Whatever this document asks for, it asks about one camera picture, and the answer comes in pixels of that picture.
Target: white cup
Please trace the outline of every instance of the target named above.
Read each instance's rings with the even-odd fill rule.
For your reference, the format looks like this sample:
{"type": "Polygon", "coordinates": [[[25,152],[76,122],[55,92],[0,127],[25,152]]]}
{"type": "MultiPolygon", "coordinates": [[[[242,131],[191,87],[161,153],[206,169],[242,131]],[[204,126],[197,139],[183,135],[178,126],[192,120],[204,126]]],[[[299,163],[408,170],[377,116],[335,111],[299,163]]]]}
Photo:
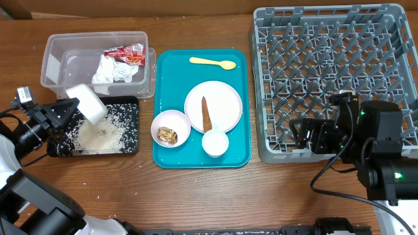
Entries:
{"type": "Polygon", "coordinates": [[[203,135],[203,150],[211,157],[221,157],[229,147],[228,136],[220,130],[210,130],[203,135]]]}

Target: white plate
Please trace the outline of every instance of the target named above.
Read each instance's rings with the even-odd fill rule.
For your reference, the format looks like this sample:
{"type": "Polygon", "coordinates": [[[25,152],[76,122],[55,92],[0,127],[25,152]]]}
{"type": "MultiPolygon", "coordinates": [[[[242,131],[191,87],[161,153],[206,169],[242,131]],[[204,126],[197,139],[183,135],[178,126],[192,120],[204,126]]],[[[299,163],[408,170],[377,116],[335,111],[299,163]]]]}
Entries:
{"type": "Polygon", "coordinates": [[[166,147],[174,148],[181,146],[190,135],[190,122],[188,118],[180,111],[167,110],[157,115],[151,124],[151,135],[157,144],[166,147]],[[160,127],[167,127],[177,133],[177,143],[169,144],[158,139],[157,131],[160,127]]]}
{"type": "Polygon", "coordinates": [[[203,97],[206,98],[213,129],[226,133],[238,124],[242,115],[240,95],[226,83],[209,81],[195,86],[184,102],[184,113],[194,129],[203,133],[203,97]]]}

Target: white block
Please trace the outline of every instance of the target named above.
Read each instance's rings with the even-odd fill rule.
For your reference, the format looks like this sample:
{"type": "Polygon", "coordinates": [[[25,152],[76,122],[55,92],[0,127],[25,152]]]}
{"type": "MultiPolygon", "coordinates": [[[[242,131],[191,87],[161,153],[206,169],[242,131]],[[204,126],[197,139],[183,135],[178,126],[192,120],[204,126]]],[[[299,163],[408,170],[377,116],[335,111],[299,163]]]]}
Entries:
{"type": "Polygon", "coordinates": [[[77,106],[78,110],[93,125],[98,124],[107,115],[106,106],[86,84],[80,84],[65,91],[70,98],[77,98],[80,101],[77,106]]]}

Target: clear plastic container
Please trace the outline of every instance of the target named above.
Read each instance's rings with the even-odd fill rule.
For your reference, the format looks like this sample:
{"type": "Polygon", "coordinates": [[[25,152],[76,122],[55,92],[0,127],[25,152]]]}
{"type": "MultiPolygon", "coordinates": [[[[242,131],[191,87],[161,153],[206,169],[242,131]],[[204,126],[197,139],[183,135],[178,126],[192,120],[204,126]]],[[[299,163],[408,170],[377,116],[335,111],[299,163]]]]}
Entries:
{"type": "Polygon", "coordinates": [[[144,32],[69,33],[52,35],[48,39],[42,62],[40,83],[57,93],[59,99],[68,98],[65,90],[78,84],[94,87],[107,86],[108,96],[133,95],[150,98],[155,91],[155,51],[148,47],[144,32]],[[92,84],[91,79],[105,50],[141,43],[146,47],[145,66],[133,76],[132,82],[92,84]]]}

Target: white bowl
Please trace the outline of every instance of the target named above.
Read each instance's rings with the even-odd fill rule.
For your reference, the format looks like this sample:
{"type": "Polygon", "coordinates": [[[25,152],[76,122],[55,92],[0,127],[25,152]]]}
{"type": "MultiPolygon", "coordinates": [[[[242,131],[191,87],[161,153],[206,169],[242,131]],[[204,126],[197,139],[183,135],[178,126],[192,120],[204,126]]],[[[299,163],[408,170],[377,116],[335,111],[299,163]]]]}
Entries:
{"type": "Polygon", "coordinates": [[[167,110],[158,114],[152,121],[151,135],[154,141],[156,141],[160,146],[175,148],[181,146],[187,138],[189,138],[190,129],[190,121],[182,112],[177,110],[167,110]],[[177,133],[177,143],[170,144],[166,141],[158,139],[157,132],[160,127],[167,127],[175,131],[177,133]]]}
{"type": "Polygon", "coordinates": [[[221,157],[229,147],[228,136],[221,130],[210,130],[203,135],[203,150],[211,157],[221,157]]]}

